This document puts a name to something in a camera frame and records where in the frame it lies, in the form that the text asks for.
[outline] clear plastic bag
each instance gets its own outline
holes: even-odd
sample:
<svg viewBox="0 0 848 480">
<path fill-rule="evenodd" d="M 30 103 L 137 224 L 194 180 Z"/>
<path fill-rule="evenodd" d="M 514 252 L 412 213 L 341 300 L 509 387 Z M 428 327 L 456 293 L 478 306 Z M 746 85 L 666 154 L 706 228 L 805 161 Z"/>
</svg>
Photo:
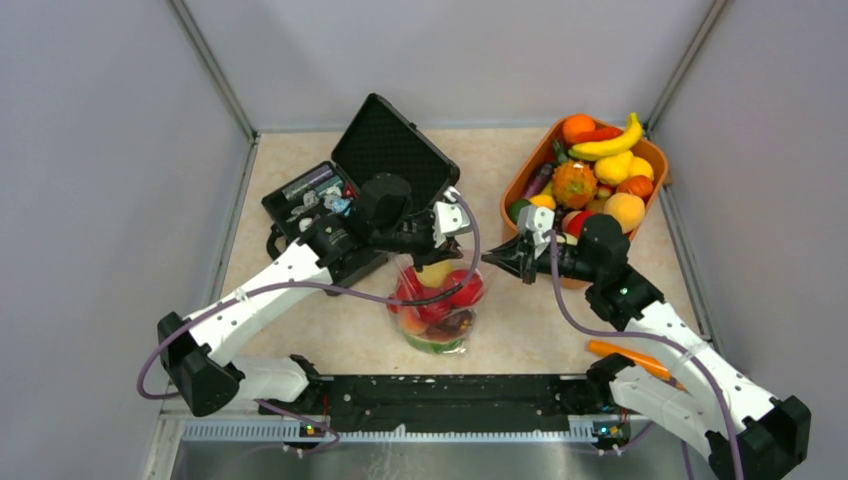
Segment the clear plastic bag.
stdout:
<svg viewBox="0 0 848 480">
<path fill-rule="evenodd" d="M 401 300 L 421 300 L 438 295 L 465 278 L 470 255 L 446 260 L 416 272 L 408 257 L 396 257 L 397 281 L 390 296 Z M 389 315 L 398 332 L 410 346 L 434 354 L 465 353 L 476 322 L 477 308 L 485 300 L 493 269 L 480 263 L 472 280 L 455 294 L 420 307 L 389 306 Z"/>
</svg>

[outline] black case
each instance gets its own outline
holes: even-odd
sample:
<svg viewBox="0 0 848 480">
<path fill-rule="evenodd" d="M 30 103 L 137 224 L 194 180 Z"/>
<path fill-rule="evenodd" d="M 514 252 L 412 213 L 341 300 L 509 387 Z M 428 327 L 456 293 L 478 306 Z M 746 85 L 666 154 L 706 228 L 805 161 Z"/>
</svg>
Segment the black case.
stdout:
<svg viewBox="0 0 848 480">
<path fill-rule="evenodd" d="M 322 162 L 262 199 L 262 206 L 274 220 L 266 244 L 272 258 L 280 255 L 275 246 L 278 238 L 291 241 L 300 234 L 296 221 L 287 222 L 292 209 L 301 204 L 300 199 L 289 200 L 283 192 L 327 165 L 352 188 L 355 196 L 359 195 L 362 184 L 378 173 L 403 177 L 412 186 L 413 212 L 431 206 L 449 186 L 459 181 L 459 167 L 421 134 L 414 123 L 376 93 L 365 99 L 330 158 L 332 162 Z M 323 205 L 313 208 L 320 210 Z M 385 253 L 366 250 L 348 259 L 342 270 L 331 273 L 336 285 L 349 287 L 387 259 Z"/>
</svg>

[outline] case lid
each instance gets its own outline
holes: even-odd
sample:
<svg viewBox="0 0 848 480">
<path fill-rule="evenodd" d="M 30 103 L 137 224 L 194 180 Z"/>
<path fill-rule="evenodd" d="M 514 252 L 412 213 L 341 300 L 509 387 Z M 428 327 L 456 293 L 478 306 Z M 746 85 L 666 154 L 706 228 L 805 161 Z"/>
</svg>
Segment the case lid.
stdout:
<svg viewBox="0 0 848 480">
<path fill-rule="evenodd" d="M 357 188 L 378 173 L 400 175 L 412 186 L 413 212 L 459 181 L 456 164 L 376 93 L 365 99 L 332 159 Z"/>
</svg>

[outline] robotic arm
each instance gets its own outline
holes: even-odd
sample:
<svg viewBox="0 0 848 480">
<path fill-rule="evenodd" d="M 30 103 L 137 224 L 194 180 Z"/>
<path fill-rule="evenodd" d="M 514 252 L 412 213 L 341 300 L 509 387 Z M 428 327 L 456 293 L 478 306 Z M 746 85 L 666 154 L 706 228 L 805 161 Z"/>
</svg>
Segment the robotic arm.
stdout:
<svg viewBox="0 0 848 480">
<path fill-rule="evenodd" d="M 553 219 L 551 210 L 525 207 L 518 221 L 519 235 L 484 255 L 483 261 L 528 284 L 539 272 L 592 282 L 586 290 L 592 310 L 626 334 L 606 336 L 634 337 L 644 353 L 665 365 L 686 388 L 681 391 L 615 354 L 587 372 L 602 409 L 619 406 L 647 416 L 707 458 L 721 479 L 734 478 L 730 436 L 739 445 L 746 478 L 783 478 L 804 460 L 809 409 L 794 396 L 779 400 L 751 382 L 693 332 L 662 293 L 628 265 L 629 240 L 615 219 L 608 215 L 587 218 L 578 244 L 562 245 L 552 258 L 545 234 Z M 651 334 L 679 344 L 685 353 L 647 338 Z M 706 367 L 711 378 L 697 363 Z M 721 414 L 717 391 L 729 407 L 730 422 Z M 728 423 L 730 432 L 725 427 Z"/>
<path fill-rule="evenodd" d="M 172 312 L 160 320 L 157 328 L 162 343 L 192 319 L 208 317 L 160 355 L 192 413 L 209 415 L 237 398 L 294 401 L 309 383 L 298 363 L 291 359 L 243 360 L 253 364 L 251 377 L 245 380 L 232 363 L 237 352 L 297 302 L 339 281 L 338 272 L 344 271 L 340 267 L 355 255 L 375 250 L 406 253 L 416 268 L 460 258 L 453 237 L 470 231 L 471 224 L 467 212 L 456 203 L 456 194 L 451 187 L 444 201 L 410 215 L 409 184 L 395 175 L 377 175 L 363 185 L 348 212 L 316 220 L 244 285 L 185 318 Z M 283 284 L 291 288 L 281 288 Z"/>
</svg>

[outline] white wall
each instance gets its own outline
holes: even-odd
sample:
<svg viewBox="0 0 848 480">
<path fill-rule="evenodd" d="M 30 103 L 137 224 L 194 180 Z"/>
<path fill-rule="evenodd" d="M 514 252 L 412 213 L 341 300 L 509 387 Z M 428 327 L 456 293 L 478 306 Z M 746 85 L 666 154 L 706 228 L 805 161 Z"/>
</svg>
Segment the white wall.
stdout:
<svg viewBox="0 0 848 480">
<path fill-rule="evenodd" d="M 657 134 L 726 355 L 812 409 L 798 478 L 848 450 L 846 24 L 844 0 L 734 2 Z"/>
<path fill-rule="evenodd" d="M 255 128 L 341 128 L 376 91 L 422 125 L 643 116 L 710 0 L 188 0 Z"/>
<path fill-rule="evenodd" d="M 246 145 L 166 2 L 0 7 L 0 478 L 138 478 Z"/>
</svg>

